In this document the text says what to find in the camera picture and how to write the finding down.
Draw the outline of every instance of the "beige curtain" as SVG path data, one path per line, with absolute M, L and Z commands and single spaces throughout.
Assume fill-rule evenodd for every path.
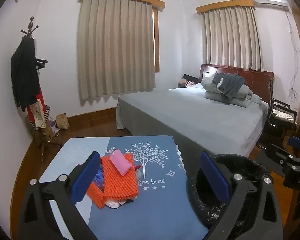
M 78 27 L 80 98 L 155 88 L 152 6 L 83 0 Z
M 203 62 L 262 70 L 253 7 L 228 7 L 203 13 Z

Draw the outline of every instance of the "white air conditioner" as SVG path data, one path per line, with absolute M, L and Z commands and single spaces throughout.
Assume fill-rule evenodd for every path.
M 287 0 L 254 0 L 257 5 L 269 5 L 271 7 L 289 10 Z

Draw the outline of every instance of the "black chair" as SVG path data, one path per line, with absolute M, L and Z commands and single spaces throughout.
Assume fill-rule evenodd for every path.
M 290 109 L 290 105 L 274 99 L 273 81 L 269 84 L 270 105 L 267 121 L 262 134 L 258 140 L 257 147 L 265 150 L 267 144 L 274 144 L 283 147 L 283 140 L 288 130 L 296 131 L 297 112 Z

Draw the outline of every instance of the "gray bed sheet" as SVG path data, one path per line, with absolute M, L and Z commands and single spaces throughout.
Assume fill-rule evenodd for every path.
M 266 121 L 268 104 L 247 108 L 206 99 L 203 87 L 125 94 L 117 105 L 117 128 L 133 135 L 172 135 L 181 152 L 249 156 Z

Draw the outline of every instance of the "blue gripper pad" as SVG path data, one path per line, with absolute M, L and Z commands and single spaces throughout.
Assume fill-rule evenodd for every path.
M 290 136 L 288 140 L 288 145 L 300 150 L 300 139 L 294 136 Z
M 217 199 L 228 204 L 230 202 L 229 184 L 210 156 L 204 151 L 200 155 L 200 166 Z
M 98 173 L 100 163 L 100 154 L 98 152 L 93 152 L 87 159 L 87 161 L 82 164 L 84 168 L 72 184 L 71 188 L 70 200 L 74 205 L 77 202 L 81 202 L 83 200 L 83 197 L 87 193 L 91 182 L 93 181 L 95 175 Z

